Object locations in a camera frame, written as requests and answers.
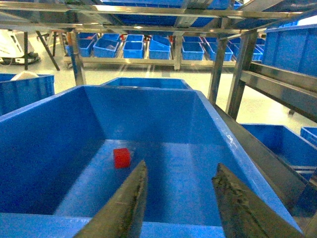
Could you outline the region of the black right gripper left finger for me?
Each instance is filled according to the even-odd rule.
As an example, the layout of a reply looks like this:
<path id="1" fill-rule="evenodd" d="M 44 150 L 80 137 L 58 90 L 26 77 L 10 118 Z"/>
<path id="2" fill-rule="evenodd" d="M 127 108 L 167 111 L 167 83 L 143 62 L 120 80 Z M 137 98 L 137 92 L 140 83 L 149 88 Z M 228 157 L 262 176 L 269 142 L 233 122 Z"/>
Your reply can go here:
<path id="1" fill-rule="evenodd" d="M 140 161 L 102 209 L 76 238 L 138 238 L 148 195 L 148 169 Z"/>

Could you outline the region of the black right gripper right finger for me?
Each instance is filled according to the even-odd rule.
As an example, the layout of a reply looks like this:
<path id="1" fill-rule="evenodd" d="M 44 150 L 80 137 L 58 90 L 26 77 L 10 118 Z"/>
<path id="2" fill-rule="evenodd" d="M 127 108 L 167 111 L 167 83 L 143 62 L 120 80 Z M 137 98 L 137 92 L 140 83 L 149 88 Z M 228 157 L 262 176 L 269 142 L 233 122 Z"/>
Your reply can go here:
<path id="1" fill-rule="evenodd" d="M 219 163 L 212 178 L 224 234 L 227 238 L 303 238 L 228 167 Z"/>

